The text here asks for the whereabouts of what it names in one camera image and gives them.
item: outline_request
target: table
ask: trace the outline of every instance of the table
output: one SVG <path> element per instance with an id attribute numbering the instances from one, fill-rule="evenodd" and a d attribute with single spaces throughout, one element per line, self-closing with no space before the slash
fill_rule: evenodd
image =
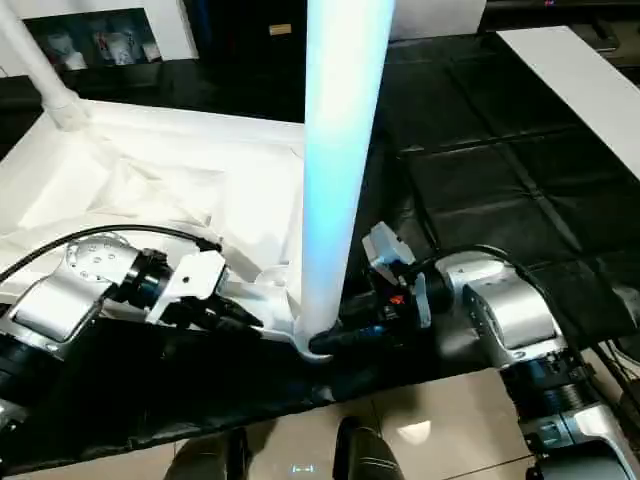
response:
<path id="1" fill-rule="evenodd" d="M 387 63 L 345 291 L 365 265 L 360 238 L 384 220 L 420 258 L 506 250 L 580 322 L 584 343 L 633 333 L 614 288 L 640 288 L 640 188 L 608 148 L 495 35 L 394 44 Z M 304 117 L 304 65 L 172 61 L 65 81 L 91 99 Z M 26 79 L 0 82 L 4 154 L 40 108 Z M 435 318 L 403 348 L 316 366 L 284 344 L 103 321 L 5 464 L 54 467 L 471 372 L 487 366 L 476 340 L 466 319 Z"/>

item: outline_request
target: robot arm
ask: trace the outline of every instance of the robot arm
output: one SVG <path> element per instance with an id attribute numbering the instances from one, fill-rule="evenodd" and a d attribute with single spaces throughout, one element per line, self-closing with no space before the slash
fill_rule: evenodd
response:
<path id="1" fill-rule="evenodd" d="M 140 251 L 105 233 L 68 244 L 58 268 L 34 283 L 0 318 L 0 433 L 28 416 L 56 381 L 75 340 L 97 319 L 106 300 L 128 303 L 150 324 L 216 330 L 261 323 L 217 294 L 227 278 L 217 250 L 182 257 Z"/>
<path id="2" fill-rule="evenodd" d="M 384 224 L 363 244 L 379 277 L 423 305 L 420 324 L 452 309 L 470 319 L 536 456 L 527 478 L 640 480 L 617 419 L 592 387 L 593 370 L 569 347 L 542 293 L 498 251 L 472 248 L 420 268 Z"/>

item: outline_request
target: black table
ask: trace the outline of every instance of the black table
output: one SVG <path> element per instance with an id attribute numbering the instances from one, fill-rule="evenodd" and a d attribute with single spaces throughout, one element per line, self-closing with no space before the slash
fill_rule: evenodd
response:
<path id="1" fill-rule="evenodd" d="M 175 61 L 65 81 L 85 98 L 304 116 L 303 65 Z M 39 113 L 28 81 L 0 81 L 0 154 Z M 395 44 L 345 290 L 365 264 L 360 238 L 384 220 L 420 258 L 475 243 L 509 252 L 571 312 L 559 321 L 586 332 L 585 345 L 628 335 L 635 323 L 614 289 L 640 288 L 638 204 L 635 177 L 497 36 Z M 284 344 L 103 321 L 4 463 L 13 473 L 74 463 L 485 367 L 464 318 L 436 318 L 402 348 L 323 366 Z"/>

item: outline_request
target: wall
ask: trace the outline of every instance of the wall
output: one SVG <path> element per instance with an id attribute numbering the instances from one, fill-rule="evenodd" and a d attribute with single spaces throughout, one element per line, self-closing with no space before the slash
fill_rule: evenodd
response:
<path id="1" fill-rule="evenodd" d="M 198 56 L 182 0 L 9 0 L 21 18 L 144 8 L 162 58 Z M 0 66 L 8 75 L 23 75 L 20 61 L 0 42 Z"/>
<path id="2" fill-rule="evenodd" d="M 391 39 L 475 33 L 487 0 L 396 0 Z"/>

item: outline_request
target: black fabric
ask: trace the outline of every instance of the black fabric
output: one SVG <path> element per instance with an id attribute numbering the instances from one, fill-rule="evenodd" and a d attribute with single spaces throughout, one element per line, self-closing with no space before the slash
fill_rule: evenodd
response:
<path id="1" fill-rule="evenodd" d="M 0 336 L 0 398 L 31 408 L 57 382 L 61 368 L 47 352 Z"/>
<path id="2" fill-rule="evenodd" d="M 74 72 L 85 98 L 302 121 L 304 65 L 194 61 Z M 24 79 L 0 83 L 0 144 L 39 113 Z M 16 112 L 24 122 L 16 122 Z M 635 178 L 497 36 L 392 45 L 345 293 L 384 220 L 418 258 L 486 243 L 532 269 L 584 344 L 633 333 L 614 288 L 640 288 Z M 150 447 L 486 366 L 468 319 L 375 356 L 303 362 L 285 344 L 102 321 L 4 457 L 11 472 Z"/>

